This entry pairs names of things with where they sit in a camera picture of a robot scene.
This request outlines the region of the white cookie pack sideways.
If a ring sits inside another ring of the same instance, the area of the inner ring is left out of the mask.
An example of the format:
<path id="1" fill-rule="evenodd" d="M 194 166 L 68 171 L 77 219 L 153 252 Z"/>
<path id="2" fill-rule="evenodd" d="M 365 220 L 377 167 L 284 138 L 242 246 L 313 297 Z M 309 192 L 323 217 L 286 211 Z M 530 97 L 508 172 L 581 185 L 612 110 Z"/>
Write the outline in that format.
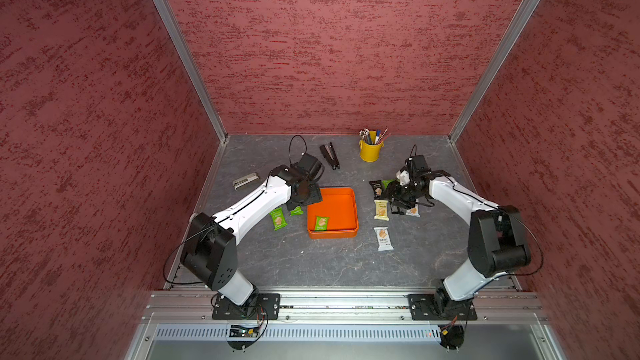
<path id="1" fill-rule="evenodd" d="M 414 207 L 414 208 L 411 208 L 411 209 L 407 210 L 405 212 L 405 214 L 407 216 L 411 216 L 411 217 L 416 217 L 416 218 L 420 217 L 420 214 L 419 214 L 419 211 L 418 211 L 418 207 Z"/>

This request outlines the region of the green cookie pack hidden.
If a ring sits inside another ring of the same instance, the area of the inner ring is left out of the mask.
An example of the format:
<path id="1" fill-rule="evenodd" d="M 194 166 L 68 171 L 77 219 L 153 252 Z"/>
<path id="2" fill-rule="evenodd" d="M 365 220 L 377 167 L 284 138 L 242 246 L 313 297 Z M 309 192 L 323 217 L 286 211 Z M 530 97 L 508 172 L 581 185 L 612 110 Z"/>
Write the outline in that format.
<path id="1" fill-rule="evenodd" d="M 382 181 L 382 185 L 383 185 L 383 191 L 386 192 L 388 189 L 388 186 L 394 182 L 394 179 L 387 179 L 387 180 L 383 180 Z"/>

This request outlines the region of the cream cookie pack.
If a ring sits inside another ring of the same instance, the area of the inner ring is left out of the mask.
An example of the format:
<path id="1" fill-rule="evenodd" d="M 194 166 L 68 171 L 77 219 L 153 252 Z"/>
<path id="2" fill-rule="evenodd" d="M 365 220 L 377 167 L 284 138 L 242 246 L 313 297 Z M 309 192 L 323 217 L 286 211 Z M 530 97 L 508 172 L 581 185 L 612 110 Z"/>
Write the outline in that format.
<path id="1" fill-rule="evenodd" d="M 377 199 L 374 201 L 375 203 L 375 220 L 388 221 L 388 201 Z"/>

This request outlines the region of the black cookie pack top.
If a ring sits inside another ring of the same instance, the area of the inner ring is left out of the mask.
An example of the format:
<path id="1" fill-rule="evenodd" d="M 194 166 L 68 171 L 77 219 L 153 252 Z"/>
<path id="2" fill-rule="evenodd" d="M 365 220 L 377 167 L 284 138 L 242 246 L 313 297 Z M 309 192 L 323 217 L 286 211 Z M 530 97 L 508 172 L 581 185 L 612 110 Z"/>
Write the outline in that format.
<path id="1" fill-rule="evenodd" d="M 373 195 L 375 200 L 379 200 L 382 198 L 384 193 L 384 185 L 381 180 L 370 181 L 369 185 L 373 190 Z"/>

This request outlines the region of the green cookie pack bottom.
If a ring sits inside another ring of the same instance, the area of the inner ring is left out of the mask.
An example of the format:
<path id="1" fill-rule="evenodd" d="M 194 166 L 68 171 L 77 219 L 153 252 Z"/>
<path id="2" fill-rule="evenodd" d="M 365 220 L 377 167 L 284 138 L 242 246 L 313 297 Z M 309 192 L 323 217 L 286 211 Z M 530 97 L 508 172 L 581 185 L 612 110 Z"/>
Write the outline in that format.
<path id="1" fill-rule="evenodd" d="M 328 217 L 317 216 L 313 231 L 315 231 L 315 232 L 327 231 L 328 230 L 328 223 L 329 223 L 329 218 Z"/>

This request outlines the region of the green cookie pack edge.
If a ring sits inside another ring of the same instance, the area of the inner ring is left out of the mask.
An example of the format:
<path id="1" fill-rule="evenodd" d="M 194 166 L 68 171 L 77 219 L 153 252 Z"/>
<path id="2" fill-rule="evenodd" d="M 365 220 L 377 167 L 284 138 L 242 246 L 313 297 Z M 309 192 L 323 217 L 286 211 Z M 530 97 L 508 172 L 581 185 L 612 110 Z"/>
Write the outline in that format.
<path id="1" fill-rule="evenodd" d="M 283 210 L 281 208 L 276 208 L 275 210 L 271 211 L 270 216 L 271 216 L 275 231 L 278 231 L 288 226 Z"/>

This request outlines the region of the orange storage box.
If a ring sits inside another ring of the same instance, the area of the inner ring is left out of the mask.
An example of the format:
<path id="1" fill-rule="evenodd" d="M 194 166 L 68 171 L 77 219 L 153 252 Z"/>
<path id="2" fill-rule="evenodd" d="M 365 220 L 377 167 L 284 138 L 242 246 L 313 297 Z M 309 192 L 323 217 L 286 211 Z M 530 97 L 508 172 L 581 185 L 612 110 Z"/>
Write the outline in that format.
<path id="1" fill-rule="evenodd" d="M 311 239 L 355 238 L 358 234 L 358 209 L 351 188 L 321 188 L 323 201 L 308 206 L 308 236 Z M 316 217 L 328 217 L 328 230 L 313 231 Z"/>

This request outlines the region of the white cookie pack bottom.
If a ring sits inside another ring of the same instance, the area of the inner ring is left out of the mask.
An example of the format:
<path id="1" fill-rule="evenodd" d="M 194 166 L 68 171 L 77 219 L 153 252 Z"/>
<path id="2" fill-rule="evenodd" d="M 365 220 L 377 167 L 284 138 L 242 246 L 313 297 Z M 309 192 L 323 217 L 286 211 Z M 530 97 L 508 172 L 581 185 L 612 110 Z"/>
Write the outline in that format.
<path id="1" fill-rule="evenodd" d="M 393 251 L 393 245 L 389 236 L 388 228 L 385 227 L 376 227 L 373 229 L 376 233 L 376 238 L 378 242 L 378 251 L 386 252 Z"/>

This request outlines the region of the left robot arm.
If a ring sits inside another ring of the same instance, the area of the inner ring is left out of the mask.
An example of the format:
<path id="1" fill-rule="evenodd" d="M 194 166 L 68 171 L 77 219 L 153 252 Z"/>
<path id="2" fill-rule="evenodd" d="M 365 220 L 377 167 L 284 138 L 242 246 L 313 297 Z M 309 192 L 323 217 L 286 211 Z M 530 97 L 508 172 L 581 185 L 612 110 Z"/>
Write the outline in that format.
<path id="1" fill-rule="evenodd" d="M 271 211 L 320 203 L 318 180 L 323 165 L 300 162 L 273 169 L 255 190 L 213 216 L 192 216 L 180 263 L 208 288 L 242 307 L 257 296 L 257 288 L 238 269 L 237 246 Z"/>

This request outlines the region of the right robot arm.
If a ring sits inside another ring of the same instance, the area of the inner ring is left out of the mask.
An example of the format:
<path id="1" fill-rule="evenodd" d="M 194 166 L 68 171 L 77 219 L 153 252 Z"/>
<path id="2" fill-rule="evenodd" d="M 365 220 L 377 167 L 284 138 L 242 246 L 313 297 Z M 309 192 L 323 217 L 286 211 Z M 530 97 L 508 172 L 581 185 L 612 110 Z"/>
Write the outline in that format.
<path id="1" fill-rule="evenodd" d="M 392 181 L 383 193 L 392 205 L 406 210 L 415 208 L 419 198 L 441 203 L 468 224 L 468 258 L 439 282 L 428 300 L 429 313 L 437 318 L 467 316 L 478 291 L 531 263 L 528 229 L 520 212 L 476 196 L 446 173 L 423 173 L 405 184 Z"/>

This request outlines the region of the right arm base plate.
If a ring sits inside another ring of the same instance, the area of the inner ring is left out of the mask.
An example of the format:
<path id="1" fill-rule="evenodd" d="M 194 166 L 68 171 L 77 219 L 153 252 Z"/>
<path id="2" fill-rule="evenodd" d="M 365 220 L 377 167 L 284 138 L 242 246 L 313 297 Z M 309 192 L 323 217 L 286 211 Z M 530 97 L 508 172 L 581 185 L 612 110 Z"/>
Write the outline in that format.
<path id="1" fill-rule="evenodd" d="M 454 301 L 445 293 L 410 294 L 408 308 L 413 321 L 476 321 L 478 315 L 471 299 Z"/>

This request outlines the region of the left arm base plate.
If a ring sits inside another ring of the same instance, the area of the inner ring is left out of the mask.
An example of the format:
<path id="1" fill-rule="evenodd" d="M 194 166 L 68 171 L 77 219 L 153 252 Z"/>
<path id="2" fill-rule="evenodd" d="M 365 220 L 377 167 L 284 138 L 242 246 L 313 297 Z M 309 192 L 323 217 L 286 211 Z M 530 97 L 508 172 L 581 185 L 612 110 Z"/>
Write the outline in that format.
<path id="1" fill-rule="evenodd" d="M 252 295 L 244 305 L 236 305 L 228 297 L 221 294 L 213 301 L 213 320 L 277 320 L 281 295 L 278 293 L 257 293 Z"/>

